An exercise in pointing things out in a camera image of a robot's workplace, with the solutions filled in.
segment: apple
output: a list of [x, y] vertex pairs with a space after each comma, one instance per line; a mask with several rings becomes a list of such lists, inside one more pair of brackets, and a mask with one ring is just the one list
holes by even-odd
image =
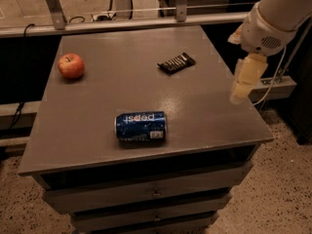
[[85, 63], [78, 55], [69, 53], [59, 59], [58, 70], [67, 79], [77, 79], [84, 74]]

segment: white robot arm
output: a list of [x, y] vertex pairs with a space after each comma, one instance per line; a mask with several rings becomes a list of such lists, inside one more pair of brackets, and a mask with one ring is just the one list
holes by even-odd
[[299, 27], [312, 16], [312, 0], [260, 0], [229, 42], [241, 44], [249, 55], [239, 59], [230, 100], [246, 98], [264, 73], [266, 58], [283, 50]]

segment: soda can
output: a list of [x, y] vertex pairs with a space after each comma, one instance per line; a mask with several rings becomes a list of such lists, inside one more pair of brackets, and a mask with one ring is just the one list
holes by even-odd
[[120, 140], [147, 141], [164, 139], [166, 116], [163, 111], [124, 113], [115, 118], [115, 132]]

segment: terrazzo floor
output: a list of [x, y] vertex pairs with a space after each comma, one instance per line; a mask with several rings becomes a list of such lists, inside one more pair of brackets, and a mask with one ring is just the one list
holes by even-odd
[[[232, 199], [205, 234], [312, 233], [312, 146], [298, 145], [274, 109], [262, 117], [275, 140], [257, 150], [252, 171], [233, 187]], [[31, 177], [17, 175], [20, 159], [1, 161], [0, 233], [71, 234], [69, 216], [57, 214], [41, 199], [43, 190]]]

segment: cabinet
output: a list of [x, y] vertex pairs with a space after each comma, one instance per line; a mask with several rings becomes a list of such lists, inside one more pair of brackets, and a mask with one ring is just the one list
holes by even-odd
[[[62, 53], [86, 64], [77, 81], [57, 71]], [[158, 67], [186, 52], [196, 65]], [[272, 134], [249, 101], [233, 105], [233, 77], [199, 26], [65, 36], [19, 173], [87, 233], [204, 228], [230, 200]], [[164, 110], [165, 140], [121, 142], [114, 118]]]
[[280, 111], [297, 133], [299, 144], [312, 141], [312, 29], [310, 27], [298, 53], [291, 63], [291, 77], [297, 83], [292, 95], [283, 101]]

